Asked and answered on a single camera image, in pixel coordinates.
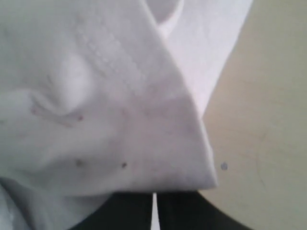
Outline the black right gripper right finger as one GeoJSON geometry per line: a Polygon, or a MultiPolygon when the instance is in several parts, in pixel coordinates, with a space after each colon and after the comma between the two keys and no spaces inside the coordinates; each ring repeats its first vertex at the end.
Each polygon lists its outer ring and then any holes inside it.
{"type": "Polygon", "coordinates": [[[157,194],[162,230],[248,230],[211,203],[199,192],[157,194]]]}

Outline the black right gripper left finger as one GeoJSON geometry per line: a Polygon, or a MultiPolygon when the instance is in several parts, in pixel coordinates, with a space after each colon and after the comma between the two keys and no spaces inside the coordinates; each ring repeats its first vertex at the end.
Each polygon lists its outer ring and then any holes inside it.
{"type": "Polygon", "coordinates": [[[150,230],[153,195],[116,193],[72,230],[150,230]]]}

